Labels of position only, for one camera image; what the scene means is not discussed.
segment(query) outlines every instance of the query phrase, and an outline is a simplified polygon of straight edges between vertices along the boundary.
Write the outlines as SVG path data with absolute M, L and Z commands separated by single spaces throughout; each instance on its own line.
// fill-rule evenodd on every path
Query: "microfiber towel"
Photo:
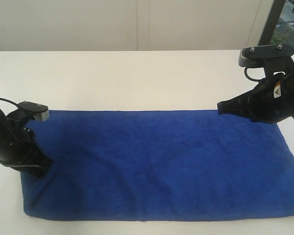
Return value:
M 28 125 L 54 159 L 21 174 L 49 220 L 218 221 L 294 215 L 294 157 L 276 124 L 217 111 L 51 111 Z

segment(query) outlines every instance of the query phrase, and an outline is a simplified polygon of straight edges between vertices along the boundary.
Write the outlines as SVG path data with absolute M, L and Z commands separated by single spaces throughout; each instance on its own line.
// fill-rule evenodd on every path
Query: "white table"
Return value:
M 0 52 L 0 97 L 62 110 L 197 110 L 253 88 L 239 51 Z M 252 75 L 260 78 L 262 71 Z M 0 102 L 10 112 L 14 107 Z M 279 127 L 294 154 L 294 121 Z M 0 235 L 294 234 L 294 216 L 227 222 L 55 222 L 26 216 L 19 173 L 0 165 Z

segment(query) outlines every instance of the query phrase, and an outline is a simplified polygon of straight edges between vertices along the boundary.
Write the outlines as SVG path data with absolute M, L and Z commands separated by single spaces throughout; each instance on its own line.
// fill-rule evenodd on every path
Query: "white wall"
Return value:
M 241 49 L 273 0 L 0 0 L 0 50 Z

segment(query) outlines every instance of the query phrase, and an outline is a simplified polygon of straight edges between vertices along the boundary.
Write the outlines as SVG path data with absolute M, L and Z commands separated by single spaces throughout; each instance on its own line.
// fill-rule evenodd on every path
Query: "sticker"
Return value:
M 273 96 L 274 98 L 279 98 L 281 96 L 281 85 L 280 82 L 278 82 L 275 87 L 274 87 L 274 91 L 273 91 Z

